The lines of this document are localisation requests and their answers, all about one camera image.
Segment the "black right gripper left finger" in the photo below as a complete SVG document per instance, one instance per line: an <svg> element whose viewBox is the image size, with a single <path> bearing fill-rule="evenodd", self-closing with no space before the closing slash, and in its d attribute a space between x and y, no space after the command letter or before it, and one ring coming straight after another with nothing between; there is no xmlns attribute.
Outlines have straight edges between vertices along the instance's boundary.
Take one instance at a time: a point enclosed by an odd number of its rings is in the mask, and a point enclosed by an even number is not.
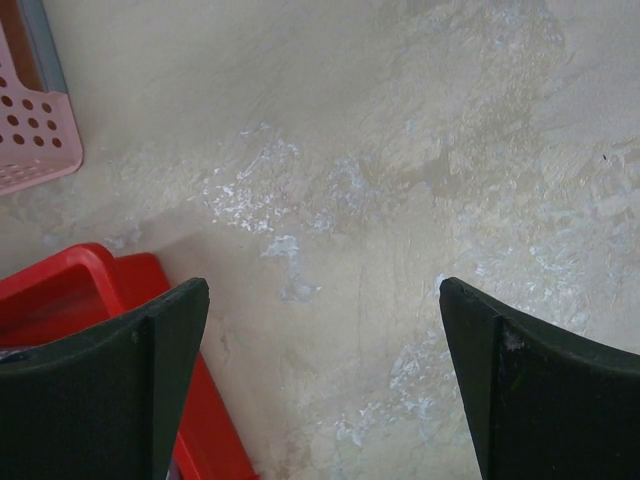
<svg viewBox="0 0 640 480"><path fill-rule="evenodd" d="M192 278L3 359L2 478L165 478L208 306L207 282Z"/></svg>

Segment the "pink perforated basket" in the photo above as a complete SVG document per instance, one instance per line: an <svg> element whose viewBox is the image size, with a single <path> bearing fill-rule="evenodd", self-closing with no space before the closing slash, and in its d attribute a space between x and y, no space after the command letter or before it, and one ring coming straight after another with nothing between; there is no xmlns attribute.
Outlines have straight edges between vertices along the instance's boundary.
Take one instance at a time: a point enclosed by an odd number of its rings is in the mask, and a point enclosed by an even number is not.
<svg viewBox="0 0 640 480"><path fill-rule="evenodd" d="M1 3L1 193L78 170L83 147L43 3Z"/></svg>

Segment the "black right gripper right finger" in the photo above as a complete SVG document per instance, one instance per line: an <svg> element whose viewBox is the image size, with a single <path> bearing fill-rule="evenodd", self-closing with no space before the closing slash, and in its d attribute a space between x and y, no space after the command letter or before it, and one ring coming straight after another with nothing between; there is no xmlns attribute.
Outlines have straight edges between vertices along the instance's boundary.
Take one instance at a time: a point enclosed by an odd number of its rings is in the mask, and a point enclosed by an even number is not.
<svg viewBox="0 0 640 480"><path fill-rule="evenodd" d="M638 478L638 355L455 277L439 305L483 478Z"/></svg>

